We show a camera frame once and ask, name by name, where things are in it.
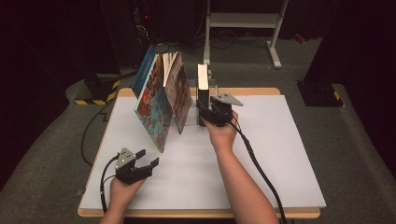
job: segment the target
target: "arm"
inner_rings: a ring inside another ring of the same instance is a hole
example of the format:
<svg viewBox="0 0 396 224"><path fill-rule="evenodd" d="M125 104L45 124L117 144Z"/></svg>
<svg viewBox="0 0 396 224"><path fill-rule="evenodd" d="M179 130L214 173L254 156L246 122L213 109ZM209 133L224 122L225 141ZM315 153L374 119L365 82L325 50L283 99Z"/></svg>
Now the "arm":
<svg viewBox="0 0 396 224"><path fill-rule="evenodd" d="M132 185L126 185L114 177L110 185L110 204L100 223L121 224L124 220L124 213L129 203L145 180L146 179L139 180Z"/></svg>
<svg viewBox="0 0 396 224"><path fill-rule="evenodd" d="M228 201L237 223L278 223L274 207L233 154L236 130L216 127L204 120L215 149Z"/></svg>

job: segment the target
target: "hardcover book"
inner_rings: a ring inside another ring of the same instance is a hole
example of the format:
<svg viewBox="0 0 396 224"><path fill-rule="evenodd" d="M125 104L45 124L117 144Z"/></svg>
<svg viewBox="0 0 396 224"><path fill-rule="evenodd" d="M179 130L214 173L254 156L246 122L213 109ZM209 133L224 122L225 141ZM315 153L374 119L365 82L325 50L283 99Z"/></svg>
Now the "hardcover book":
<svg viewBox="0 0 396 224"><path fill-rule="evenodd" d="M134 77L134 82L132 83L132 91L136 97L140 96L140 92L146 82L147 75L154 65L155 56L155 48L151 45L148 47L145 57L139 66L139 70L137 70L136 76Z"/></svg>
<svg viewBox="0 0 396 224"><path fill-rule="evenodd" d="M173 113L163 89L163 60L159 54L155 54L154 64L148 70L134 112L163 152Z"/></svg>
<svg viewBox="0 0 396 224"><path fill-rule="evenodd" d="M209 107L209 77L207 76L207 63L198 64L198 100L201 101L204 106ZM205 127L201 116L199 116L199 110L198 124Z"/></svg>
<svg viewBox="0 0 396 224"><path fill-rule="evenodd" d="M181 52L163 54L163 88L178 132L182 134L189 114L192 98Z"/></svg>

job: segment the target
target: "hand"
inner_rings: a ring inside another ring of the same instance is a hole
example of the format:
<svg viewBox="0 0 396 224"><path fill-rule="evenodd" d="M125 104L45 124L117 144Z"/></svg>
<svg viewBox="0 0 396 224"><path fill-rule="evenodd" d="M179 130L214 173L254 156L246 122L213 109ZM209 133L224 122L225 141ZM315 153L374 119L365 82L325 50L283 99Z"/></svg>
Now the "hand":
<svg viewBox="0 0 396 224"><path fill-rule="evenodd" d="M233 111L233 125L236 125L236 121L238 120L238 114ZM227 124L224 127L217 127L210 123L209 121L203 119L206 128L209 130L210 142L213 145L216 153L224 150L233 150L233 141L236 137L236 129Z"/></svg>
<svg viewBox="0 0 396 224"><path fill-rule="evenodd" d="M110 204L108 209L117 209L124 212L145 181L146 179L142 179L132 185L127 185L114 177L110 184Z"/></svg>

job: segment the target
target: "black cable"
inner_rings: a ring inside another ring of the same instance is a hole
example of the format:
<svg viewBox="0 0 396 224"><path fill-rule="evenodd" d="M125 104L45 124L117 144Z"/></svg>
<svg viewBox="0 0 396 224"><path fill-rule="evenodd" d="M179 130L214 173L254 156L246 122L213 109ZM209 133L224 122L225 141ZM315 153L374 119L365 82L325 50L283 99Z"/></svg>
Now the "black cable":
<svg viewBox="0 0 396 224"><path fill-rule="evenodd" d="M93 166L93 164L92 164L90 161L88 161L88 160L85 158L85 155L84 155L84 140L85 140L85 135L87 134L88 129L90 128L91 124L93 123L93 120L94 120L98 115L105 115L105 116L103 117L103 121L108 121L108 119L106 119L107 113L102 113L102 111L104 111L104 110L105 110L109 105L111 105L114 101L115 101L115 98L114 98L113 100L111 100L111 102L109 102L108 104L106 104L102 109L100 109L99 112L97 112L95 116L93 116L93 118L90 120L90 122L88 123L87 127L85 128L84 134L82 135L82 138L81 138L81 145L80 145L81 157L82 157L82 159L83 159L87 164L89 164L90 166Z"/></svg>
<svg viewBox="0 0 396 224"><path fill-rule="evenodd" d="M254 156L254 152L253 152L253 148L251 147L248 139L245 137L244 134L242 134L241 129L237 128L233 123L231 123L231 126L233 126L237 132L239 132L239 134L241 135L242 139L244 140L245 146L247 147L247 152L251 158L251 160L253 161L254 165L256 166L257 170L259 171L259 173L262 175L262 178L265 180L265 183L267 183L268 187L271 189L271 191L273 192L275 198L276 198L276 202L277 205L279 207L279 211L280 211L280 216L282 219L282 223L283 224L287 224L288 222L286 221L286 217L285 217L285 212L283 211L283 206L282 206L282 202L279 199L279 196L276 192L276 189L274 188L274 186L272 185L271 181L268 179L267 175L264 173L264 171L262 170L262 168L260 167L259 163L257 162L256 157Z"/></svg>
<svg viewBox="0 0 396 224"><path fill-rule="evenodd" d="M218 41L231 41L231 43L230 43L228 46L222 47L222 48L221 48L221 47L217 47L217 46L216 46L216 44L214 43L214 42L215 42L214 40L218 40ZM228 48L230 48L234 43L235 43L235 38L233 38L232 36L231 36L231 38L227 38L227 37L224 37L224 36L220 36L220 37L218 37L218 38L214 38L213 41L210 42L210 46L213 47L214 49L228 49Z"/></svg>
<svg viewBox="0 0 396 224"><path fill-rule="evenodd" d="M206 9L206 3L203 2L203 4L202 4L202 17L201 17L201 22L200 22L200 24L199 24L199 27L198 27L197 32L196 32L195 35L193 36L194 39L195 39L195 37L198 36L199 32L201 31L201 28L203 27L204 20L205 20L205 17L206 17L205 9Z"/></svg>
<svg viewBox="0 0 396 224"><path fill-rule="evenodd" d="M268 37L258 37L258 36L256 36L254 39L252 39L252 40L242 40L242 39L238 39L238 38L236 38L235 39L235 42L236 43L247 43L247 44L255 44L255 43L260 43L260 42L262 42L262 41L265 41L265 40L267 40L268 39Z"/></svg>
<svg viewBox="0 0 396 224"><path fill-rule="evenodd" d="M124 75L119 76L119 77L110 77L109 79L106 79L105 81L118 81L118 80L121 80L121 79L126 78L126 77L132 77L132 76L137 74L137 71L138 70L134 70L132 72L129 72L129 73L124 74Z"/></svg>
<svg viewBox="0 0 396 224"><path fill-rule="evenodd" d="M107 181L109 178L114 177L114 176L116 176L116 175L111 175L111 176L109 176L108 178L105 179L105 181L103 181L103 183L106 183L106 181Z"/></svg>
<svg viewBox="0 0 396 224"><path fill-rule="evenodd" d="M102 178L100 179L100 198L102 202L102 208L103 212L105 213L107 211L107 204L106 204L106 197L105 197L105 181L108 180L108 178L105 180L105 174L107 171L108 166L111 164L111 162L117 160L119 158L120 153L117 154L117 156L111 158L111 160L107 163L105 166L105 169L103 170L102 173Z"/></svg>
<svg viewBox="0 0 396 224"><path fill-rule="evenodd" d="M157 44L156 46L167 46L168 48L166 50L163 50L161 52L158 52L158 54L162 55L166 52L168 52L169 49L171 49L171 45L168 42L164 42L162 44Z"/></svg>

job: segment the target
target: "picture book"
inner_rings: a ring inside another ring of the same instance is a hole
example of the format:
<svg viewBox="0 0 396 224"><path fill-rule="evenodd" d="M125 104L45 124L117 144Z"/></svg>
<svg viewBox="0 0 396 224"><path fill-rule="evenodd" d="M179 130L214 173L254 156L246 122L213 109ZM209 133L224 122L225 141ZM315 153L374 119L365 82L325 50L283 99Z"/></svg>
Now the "picture book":
<svg viewBox="0 0 396 224"><path fill-rule="evenodd" d="M181 52L163 54L163 88L173 111L178 132L182 134L192 98Z"/></svg>
<svg viewBox="0 0 396 224"><path fill-rule="evenodd" d="M163 152L173 113L163 89L163 60L159 54L154 55L134 112Z"/></svg>
<svg viewBox="0 0 396 224"><path fill-rule="evenodd" d="M136 97L140 96L140 92L146 82L147 75L154 65L155 55L155 48L152 45L149 46L145 57L137 70L136 76L134 77L134 82L132 83L132 91Z"/></svg>

